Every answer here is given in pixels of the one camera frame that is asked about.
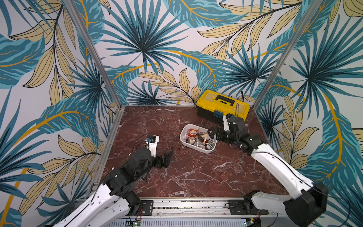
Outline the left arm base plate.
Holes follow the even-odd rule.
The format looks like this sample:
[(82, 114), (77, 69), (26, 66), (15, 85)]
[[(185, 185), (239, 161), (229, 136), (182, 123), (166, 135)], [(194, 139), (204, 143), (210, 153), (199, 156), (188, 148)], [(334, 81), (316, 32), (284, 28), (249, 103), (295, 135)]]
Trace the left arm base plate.
[(152, 216), (153, 214), (154, 201), (153, 200), (141, 200), (135, 205), (130, 207), (128, 216)]

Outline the red translucent watch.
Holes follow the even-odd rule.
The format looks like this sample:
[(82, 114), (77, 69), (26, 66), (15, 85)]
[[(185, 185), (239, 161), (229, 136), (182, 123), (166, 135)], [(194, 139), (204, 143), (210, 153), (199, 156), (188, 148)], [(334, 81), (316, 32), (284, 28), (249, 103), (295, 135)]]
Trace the red translucent watch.
[(198, 128), (188, 130), (188, 136), (189, 137), (196, 137), (198, 133), (199, 133)]

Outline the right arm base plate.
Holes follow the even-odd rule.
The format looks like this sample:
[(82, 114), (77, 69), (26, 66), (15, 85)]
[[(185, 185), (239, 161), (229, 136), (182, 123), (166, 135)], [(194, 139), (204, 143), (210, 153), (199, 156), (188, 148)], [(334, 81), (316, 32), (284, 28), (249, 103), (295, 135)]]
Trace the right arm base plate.
[(228, 200), (225, 206), (230, 210), (231, 215), (250, 215), (256, 217), (268, 215), (267, 210), (257, 209), (252, 202), (248, 200)]

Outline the beige watch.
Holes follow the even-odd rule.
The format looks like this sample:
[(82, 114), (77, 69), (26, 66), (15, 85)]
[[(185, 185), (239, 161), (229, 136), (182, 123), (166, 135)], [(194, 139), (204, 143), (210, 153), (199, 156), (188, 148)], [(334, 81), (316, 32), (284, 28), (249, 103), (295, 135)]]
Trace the beige watch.
[(203, 134), (203, 135), (200, 136), (200, 139), (201, 139), (201, 141), (203, 143), (205, 143), (205, 142), (207, 142), (210, 139), (210, 137), (207, 134)]

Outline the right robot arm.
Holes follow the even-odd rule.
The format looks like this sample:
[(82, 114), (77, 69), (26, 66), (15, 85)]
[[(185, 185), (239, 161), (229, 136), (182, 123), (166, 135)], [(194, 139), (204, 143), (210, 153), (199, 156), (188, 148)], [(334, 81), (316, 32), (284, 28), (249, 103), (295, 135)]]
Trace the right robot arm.
[(212, 127), (208, 134), (212, 139), (235, 145), (258, 161), (288, 192), (277, 195), (253, 191), (244, 196), (250, 207), (285, 215), (299, 227), (309, 226), (326, 211), (328, 188), (300, 174), (259, 135), (250, 134), (244, 119), (229, 114), (223, 128)]

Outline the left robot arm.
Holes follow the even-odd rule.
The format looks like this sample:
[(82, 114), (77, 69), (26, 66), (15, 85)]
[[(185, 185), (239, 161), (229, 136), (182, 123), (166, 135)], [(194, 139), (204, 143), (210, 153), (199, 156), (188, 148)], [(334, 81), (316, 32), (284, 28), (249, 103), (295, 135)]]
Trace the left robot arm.
[(167, 168), (173, 152), (162, 156), (140, 147), (129, 160), (112, 170), (97, 190), (57, 227), (106, 227), (118, 218), (139, 214), (141, 200), (133, 191), (138, 180), (145, 180), (152, 168)]

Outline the black strap watch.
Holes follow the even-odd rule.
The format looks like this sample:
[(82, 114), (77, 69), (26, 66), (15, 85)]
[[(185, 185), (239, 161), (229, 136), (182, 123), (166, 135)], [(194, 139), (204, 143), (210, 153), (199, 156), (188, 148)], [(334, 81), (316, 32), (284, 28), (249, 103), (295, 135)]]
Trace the black strap watch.
[(205, 143), (205, 145), (204, 145), (204, 147), (205, 147), (205, 150), (214, 150), (214, 144), (210, 144), (210, 143)]

